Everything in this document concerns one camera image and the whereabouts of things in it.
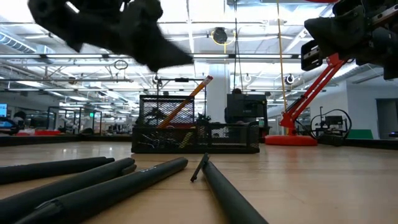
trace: red base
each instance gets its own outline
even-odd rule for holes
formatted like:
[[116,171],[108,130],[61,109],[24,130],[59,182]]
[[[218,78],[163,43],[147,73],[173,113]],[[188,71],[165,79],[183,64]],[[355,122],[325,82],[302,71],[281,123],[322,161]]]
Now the red base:
[[318,141],[310,136],[266,136],[266,144],[277,146],[317,146]]

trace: black wire basket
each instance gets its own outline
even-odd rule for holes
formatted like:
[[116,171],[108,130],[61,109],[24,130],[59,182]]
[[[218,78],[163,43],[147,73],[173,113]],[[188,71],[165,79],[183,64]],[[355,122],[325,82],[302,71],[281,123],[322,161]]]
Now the black wire basket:
[[218,124],[198,121],[192,128],[136,127],[134,153],[250,154],[259,152],[259,124]]
[[158,126],[183,101],[188,100],[189,102],[171,120],[169,126],[175,128],[187,124],[193,126],[195,122],[194,99],[193,96],[141,95],[139,100],[139,125]]

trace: desk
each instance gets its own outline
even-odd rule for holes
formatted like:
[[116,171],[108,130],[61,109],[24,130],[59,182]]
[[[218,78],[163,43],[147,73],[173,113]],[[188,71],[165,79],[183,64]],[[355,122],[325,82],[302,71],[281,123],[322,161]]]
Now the desk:
[[[131,155],[128,142],[70,142],[2,147],[0,165]],[[181,155],[136,154],[139,168]],[[88,220],[102,223],[225,223],[203,174],[188,167]],[[398,223],[398,152],[355,147],[262,146],[259,154],[211,155],[211,161],[271,224]],[[0,198],[65,177],[0,186]]]

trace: small black part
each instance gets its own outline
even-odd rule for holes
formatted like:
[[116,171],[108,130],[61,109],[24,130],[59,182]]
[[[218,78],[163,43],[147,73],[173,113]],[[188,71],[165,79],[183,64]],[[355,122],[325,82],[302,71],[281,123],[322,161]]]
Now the small black part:
[[195,170],[195,172],[193,173],[192,177],[191,177],[191,182],[194,182],[197,178],[198,178],[198,173],[200,171],[200,169],[209,161],[209,154],[205,153],[205,155],[203,155],[201,161],[199,162],[199,165],[197,167],[197,169]]

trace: black tube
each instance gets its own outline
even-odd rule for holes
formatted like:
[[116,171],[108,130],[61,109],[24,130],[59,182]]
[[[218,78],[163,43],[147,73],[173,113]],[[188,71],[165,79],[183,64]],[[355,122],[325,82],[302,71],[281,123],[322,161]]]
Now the black tube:
[[227,178],[208,160],[205,154],[200,162],[200,169],[206,177],[213,195],[224,211],[230,224],[268,224],[257,210],[239,193]]
[[0,184],[10,184],[57,175],[74,174],[99,167],[113,158],[94,157],[87,159],[72,159],[66,161],[41,162],[36,164],[0,167]]
[[120,177],[134,166],[134,159],[121,159],[0,200],[0,223],[13,223],[48,200]]
[[16,224],[80,223],[183,170],[187,164],[188,160],[180,157],[124,177],[57,197],[37,207],[34,212],[19,220]]

